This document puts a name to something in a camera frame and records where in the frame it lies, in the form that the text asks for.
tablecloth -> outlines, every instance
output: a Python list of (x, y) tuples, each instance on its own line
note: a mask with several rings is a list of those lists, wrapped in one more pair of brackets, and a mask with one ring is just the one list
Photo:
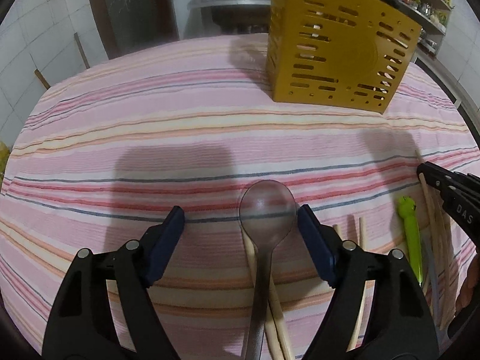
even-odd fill
[[(249, 185), (284, 183), (322, 223), (340, 225), (344, 239), (357, 240), (363, 216), (367, 249), (387, 253), (405, 249), (397, 197), (412, 196), (420, 227), (428, 224), (416, 149), (480, 175), (467, 126), (418, 66), (410, 64), (384, 115), (275, 103), (266, 41), (256, 34), (155, 47), (88, 69), (41, 98), (0, 196), (1, 292), (37, 350), (76, 251), (115, 250), (173, 205), (187, 225), (149, 291), (154, 308), (182, 359), (231, 359), (242, 354), (253, 298), (238, 222)], [(454, 223), (452, 245), (450, 285), (458, 291), (474, 246)], [(297, 229), (274, 252), (273, 278), (300, 357), (332, 290)], [(118, 335), (132, 348), (114, 283), (109, 289)], [(372, 294), (369, 286), (367, 308)], [(267, 345), (262, 356), (269, 358)]]

spoon handle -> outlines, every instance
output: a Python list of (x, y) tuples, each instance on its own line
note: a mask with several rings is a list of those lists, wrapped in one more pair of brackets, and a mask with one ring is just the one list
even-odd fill
[(245, 360), (259, 360), (262, 352), (271, 267), (272, 251), (258, 250), (257, 277), (255, 279), (255, 292), (253, 294), (253, 306), (251, 309)]

lime green handle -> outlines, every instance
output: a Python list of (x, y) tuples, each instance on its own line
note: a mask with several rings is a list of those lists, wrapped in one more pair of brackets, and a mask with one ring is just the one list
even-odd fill
[(423, 282), (422, 245), (417, 216), (415, 215), (416, 210), (417, 205), (411, 197), (403, 196), (398, 200), (397, 211), (404, 223), (410, 266), (418, 283), (421, 284)]

gray spoon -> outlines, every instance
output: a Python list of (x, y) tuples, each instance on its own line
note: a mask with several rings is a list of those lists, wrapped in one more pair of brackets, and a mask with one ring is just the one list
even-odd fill
[(253, 184), (240, 202), (240, 223), (256, 246), (257, 274), (245, 360), (258, 360), (268, 304), (272, 252), (290, 232), (297, 206), (290, 190), (274, 180)]

human hand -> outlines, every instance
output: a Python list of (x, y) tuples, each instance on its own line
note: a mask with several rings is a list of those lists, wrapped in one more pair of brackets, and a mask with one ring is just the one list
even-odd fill
[(460, 288), (457, 301), (455, 303), (455, 315), (457, 315), (463, 308), (467, 307), (473, 295), (473, 290), (480, 278), (480, 261), (477, 254), (471, 261), (470, 266), (466, 272), (466, 279)]

